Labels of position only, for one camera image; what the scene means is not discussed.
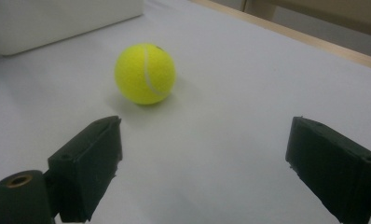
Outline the white plastic storage bin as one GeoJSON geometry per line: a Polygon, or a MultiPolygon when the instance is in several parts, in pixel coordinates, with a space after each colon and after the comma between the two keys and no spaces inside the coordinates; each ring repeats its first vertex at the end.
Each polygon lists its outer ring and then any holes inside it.
{"type": "Polygon", "coordinates": [[[144,0],[0,0],[0,55],[142,15],[144,0]]]}

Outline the yellow tennis ball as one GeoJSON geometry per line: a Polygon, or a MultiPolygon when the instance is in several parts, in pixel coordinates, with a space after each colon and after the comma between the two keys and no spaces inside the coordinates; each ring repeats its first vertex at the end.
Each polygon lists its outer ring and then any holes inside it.
{"type": "Polygon", "coordinates": [[[132,45],[119,55],[115,81],[122,95],[138,105],[152,105],[166,99],[176,80],[172,57],[148,43],[132,45]]]}

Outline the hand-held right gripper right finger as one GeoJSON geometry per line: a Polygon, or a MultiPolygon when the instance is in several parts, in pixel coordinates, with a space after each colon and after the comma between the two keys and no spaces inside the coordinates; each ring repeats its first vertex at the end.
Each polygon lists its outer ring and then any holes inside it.
{"type": "Polygon", "coordinates": [[[294,117],[285,160],[342,224],[371,218],[371,151],[330,127],[294,117]]]}

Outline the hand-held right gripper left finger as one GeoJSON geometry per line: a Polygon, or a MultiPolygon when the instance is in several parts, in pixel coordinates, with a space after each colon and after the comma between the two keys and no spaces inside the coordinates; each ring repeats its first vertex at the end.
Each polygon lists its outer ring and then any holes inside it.
{"type": "Polygon", "coordinates": [[[91,219],[122,160],[121,119],[93,121],[48,158],[51,211],[65,223],[91,219]]]}

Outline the light wooden table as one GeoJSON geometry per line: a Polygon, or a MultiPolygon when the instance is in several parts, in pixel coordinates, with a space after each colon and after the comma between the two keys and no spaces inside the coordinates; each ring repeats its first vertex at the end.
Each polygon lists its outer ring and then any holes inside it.
{"type": "Polygon", "coordinates": [[[341,47],[339,45],[336,45],[334,43],[330,43],[328,41],[322,40],[320,38],[314,37],[312,35],[306,35],[303,33],[300,33],[296,30],[287,28],[285,26],[276,24],[271,21],[266,21],[263,19],[260,19],[256,16],[240,12],[234,8],[226,7],[223,5],[220,5],[218,3],[215,3],[211,0],[189,0],[190,2],[193,2],[195,4],[198,4],[203,7],[210,8],[215,11],[219,11],[221,13],[227,14],[233,18],[236,18],[241,21],[246,21],[251,24],[257,25],[259,27],[262,27],[266,30],[270,30],[274,33],[285,35],[289,38],[292,38],[298,42],[302,42],[304,44],[307,44],[309,46],[313,46],[316,49],[321,49],[327,52],[330,52],[331,54],[335,54],[338,57],[344,58],[348,61],[352,61],[354,63],[362,64],[366,67],[371,68],[371,56],[362,54],[358,51],[347,49],[344,47],[341,47]]]}

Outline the white table cover sheet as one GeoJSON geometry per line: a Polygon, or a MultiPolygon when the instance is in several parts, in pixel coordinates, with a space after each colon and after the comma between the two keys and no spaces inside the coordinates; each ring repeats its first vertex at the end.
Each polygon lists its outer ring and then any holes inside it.
{"type": "Polygon", "coordinates": [[[285,159],[293,117],[371,150],[371,66],[216,6],[146,0],[141,17],[0,56],[0,180],[46,170],[96,119],[121,118],[123,159],[93,224],[337,224],[285,159]],[[150,42],[177,69],[172,94],[138,106],[118,54],[150,42]]]}

